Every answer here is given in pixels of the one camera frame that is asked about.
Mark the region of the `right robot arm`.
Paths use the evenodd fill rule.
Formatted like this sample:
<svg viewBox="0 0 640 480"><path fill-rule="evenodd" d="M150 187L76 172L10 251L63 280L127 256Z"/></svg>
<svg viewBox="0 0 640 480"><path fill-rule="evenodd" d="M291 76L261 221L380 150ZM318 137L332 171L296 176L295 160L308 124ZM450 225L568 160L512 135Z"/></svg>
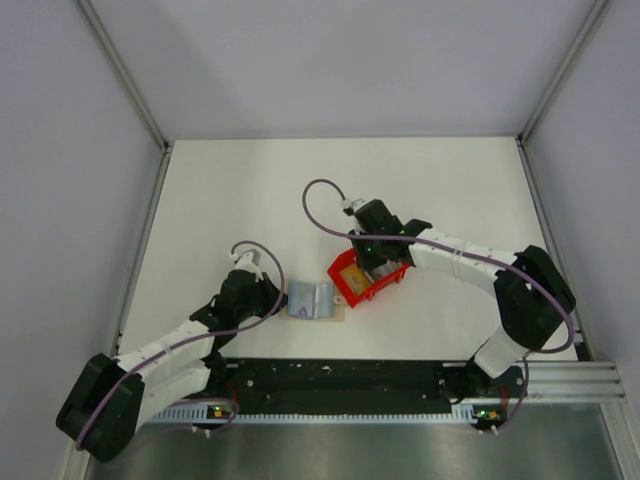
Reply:
<svg viewBox="0 0 640 480"><path fill-rule="evenodd" d="M514 362L541 351L575 308L569 285L540 247L511 253L456 238L423 220L402 223L379 199L344 200L342 208L354 218L349 234L366 237L351 241L360 267L375 270L391 262L430 269L495 298L500 326L474 353L466 372L478 395L492 394Z"/></svg>

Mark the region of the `light blue credit card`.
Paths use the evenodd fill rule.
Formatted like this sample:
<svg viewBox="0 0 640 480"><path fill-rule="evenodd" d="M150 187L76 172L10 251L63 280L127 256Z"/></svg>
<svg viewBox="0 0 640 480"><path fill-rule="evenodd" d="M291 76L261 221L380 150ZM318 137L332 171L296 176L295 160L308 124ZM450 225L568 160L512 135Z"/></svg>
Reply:
<svg viewBox="0 0 640 480"><path fill-rule="evenodd" d="M315 285L290 281L288 284L287 313L290 317L309 320L314 317Z"/></svg>

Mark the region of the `gold credit card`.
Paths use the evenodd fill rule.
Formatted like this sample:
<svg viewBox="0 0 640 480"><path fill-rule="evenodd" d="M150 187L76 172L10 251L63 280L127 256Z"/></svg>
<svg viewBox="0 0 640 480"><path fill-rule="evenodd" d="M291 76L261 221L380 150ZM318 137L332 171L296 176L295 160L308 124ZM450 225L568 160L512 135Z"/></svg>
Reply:
<svg viewBox="0 0 640 480"><path fill-rule="evenodd" d="M363 294L372 285L370 278L357 264L351 264L341 270L340 276L354 296Z"/></svg>

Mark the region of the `grey credit card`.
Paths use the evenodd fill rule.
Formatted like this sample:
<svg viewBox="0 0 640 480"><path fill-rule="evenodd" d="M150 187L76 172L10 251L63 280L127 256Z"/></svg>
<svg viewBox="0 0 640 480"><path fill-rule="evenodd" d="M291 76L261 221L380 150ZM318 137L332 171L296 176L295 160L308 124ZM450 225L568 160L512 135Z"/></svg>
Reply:
<svg viewBox="0 0 640 480"><path fill-rule="evenodd" d="M328 319L334 316L334 284L321 283L314 286L313 294L313 318Z"/></svg>

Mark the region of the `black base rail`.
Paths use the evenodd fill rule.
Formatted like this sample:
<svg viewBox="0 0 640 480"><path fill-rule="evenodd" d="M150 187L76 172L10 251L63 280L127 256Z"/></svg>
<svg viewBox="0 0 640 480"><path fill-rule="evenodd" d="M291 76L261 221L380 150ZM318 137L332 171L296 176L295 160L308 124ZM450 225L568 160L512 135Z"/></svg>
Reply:
<svg viewBox="0 0 640 480"><path fill-rule="evenodd" d="M491 379L435 360L227 358L212 365L202 395L234 400L242 414L448 413L464 400L501 404L523 387L516 365Z"/></svg>

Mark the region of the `beige card holder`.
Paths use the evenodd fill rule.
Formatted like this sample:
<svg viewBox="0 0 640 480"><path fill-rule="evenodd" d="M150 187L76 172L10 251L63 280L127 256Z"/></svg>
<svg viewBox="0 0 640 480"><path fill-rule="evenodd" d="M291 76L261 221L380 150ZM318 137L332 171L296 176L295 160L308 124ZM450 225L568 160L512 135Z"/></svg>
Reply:
<svg viewBox="0 0 640 480"><path fill-rule="evenodd" d="M345 319L345 309L346 309L346 303L344 298L338 293L335 285L334 285L334 301L335 301L335 313L334 316L328 319L309 319L309 320L303 320L303 319L297 319L297 318L293 318L290 317L287 313L287 305L286 307L281 310L281 312L278 314L278 316L282 319L287 319L287 320L300 320L300 321L328 321L328 322L341 322Z"/></svg>

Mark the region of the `red plastic card tray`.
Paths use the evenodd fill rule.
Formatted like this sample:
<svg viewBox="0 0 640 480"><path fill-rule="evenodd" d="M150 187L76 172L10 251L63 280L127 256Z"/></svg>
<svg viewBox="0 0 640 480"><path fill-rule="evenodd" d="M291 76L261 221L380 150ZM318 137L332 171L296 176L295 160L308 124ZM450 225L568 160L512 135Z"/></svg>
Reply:
<svg viewBox="0 0 640 480"><path fill-rule="evenodd" d="M365 270L358 265L356 251L351 248L336 257L327 274L344 302L354 309L385 288L401 283L409 267L407 263L387 262L374 270Z"/></svg>

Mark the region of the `stack of upright cards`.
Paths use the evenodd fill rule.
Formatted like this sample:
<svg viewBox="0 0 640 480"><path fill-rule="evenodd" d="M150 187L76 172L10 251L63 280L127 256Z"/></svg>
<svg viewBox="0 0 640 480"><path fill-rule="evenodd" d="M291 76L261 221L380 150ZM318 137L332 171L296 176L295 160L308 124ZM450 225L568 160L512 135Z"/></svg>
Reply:
<svg viewBox="0 0 640 480"><path fill-rule="evenodd" d="M385 264L372 269L370 271L370 275L375 281L379 281L393 274L400 267L401 264L398 264L397 262L387 261Z"/></svg>

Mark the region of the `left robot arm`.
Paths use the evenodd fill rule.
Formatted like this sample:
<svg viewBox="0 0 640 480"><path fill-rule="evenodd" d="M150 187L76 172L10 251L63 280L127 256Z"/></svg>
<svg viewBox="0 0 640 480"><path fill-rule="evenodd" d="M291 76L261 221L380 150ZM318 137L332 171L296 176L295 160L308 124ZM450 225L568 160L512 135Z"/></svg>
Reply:
<svg viewBox="0 0 640 480"><path fill-rule="evenodd" d="M106 463L148 420L166 408L214 398L224 419L238 413L220 350L235 336L279 313L285 282L234 269L204 306L168 334L125 354L96 354L85 364L57 414L56 427L77 449Z"/></svg>

